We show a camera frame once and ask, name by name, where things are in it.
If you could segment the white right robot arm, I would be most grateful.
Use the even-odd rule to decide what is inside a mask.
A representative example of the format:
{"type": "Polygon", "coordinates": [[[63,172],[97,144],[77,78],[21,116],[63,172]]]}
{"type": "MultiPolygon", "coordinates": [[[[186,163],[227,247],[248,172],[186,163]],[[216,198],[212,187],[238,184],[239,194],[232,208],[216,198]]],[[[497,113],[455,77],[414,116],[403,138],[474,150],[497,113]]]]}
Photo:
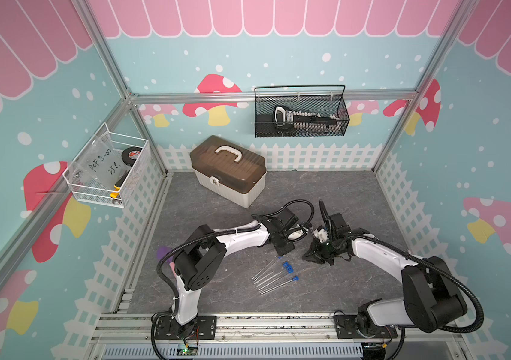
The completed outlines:
{"type": "Polygon", "coordinates": [[[355,318],[360,335],[373,337],[386,326],[417,328],[424,333],[436,330],[468,334],[482,328],[485,312],[477,296],[451,273],[439,257],[421,258],[401,250],[363,228],[329,236],[314,232],[303,260],[333,265],[341,255],[357,257],[390,274],[401,283],[403,295],[377,299],[358,308],[355,318]]]}

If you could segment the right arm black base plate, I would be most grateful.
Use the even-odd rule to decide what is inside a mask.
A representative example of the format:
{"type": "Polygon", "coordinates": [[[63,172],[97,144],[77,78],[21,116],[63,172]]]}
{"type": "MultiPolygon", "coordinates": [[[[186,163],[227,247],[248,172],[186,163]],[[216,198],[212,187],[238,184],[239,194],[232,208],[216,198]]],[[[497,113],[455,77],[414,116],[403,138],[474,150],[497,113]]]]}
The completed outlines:
{"type": "Polygon", "coordinates": [[[374,327],[368,326],[363,320],[357,320],[356,314],[344,314],[336,311],[332,319],[338,339],[380,339],[394,340],[398,337],[398,333],[394,327],[374,327]]]}

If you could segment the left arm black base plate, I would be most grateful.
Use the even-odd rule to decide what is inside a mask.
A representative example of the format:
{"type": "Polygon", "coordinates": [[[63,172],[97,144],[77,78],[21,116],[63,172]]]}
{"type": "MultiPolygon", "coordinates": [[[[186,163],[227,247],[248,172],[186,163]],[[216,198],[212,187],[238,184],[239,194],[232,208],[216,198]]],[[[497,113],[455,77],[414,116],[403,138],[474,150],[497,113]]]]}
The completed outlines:
{"type": "Polygon", "coordinates": [[[216,316],[197,316],[185,325],[181,325],[167,314],[155,314],[152,320],[154,340],[213,340],[216,331],[216,316]]]}

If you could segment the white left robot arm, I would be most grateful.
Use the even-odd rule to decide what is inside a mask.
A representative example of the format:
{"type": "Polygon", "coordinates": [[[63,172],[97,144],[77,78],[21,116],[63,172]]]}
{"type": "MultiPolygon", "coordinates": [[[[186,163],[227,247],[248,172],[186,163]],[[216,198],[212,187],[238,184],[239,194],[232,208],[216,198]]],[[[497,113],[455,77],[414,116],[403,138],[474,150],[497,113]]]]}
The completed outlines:
{"type": "Polygon", "coordinates": [[[224,230],[200,226],[156,266],[157,275],[173,292],[171,318],[182,326],[197,318],[201,289],[213,280],[226,256],[267,243],[289,247],[305,235],[300,226],[287,227],[271,219],[224,230]]]}

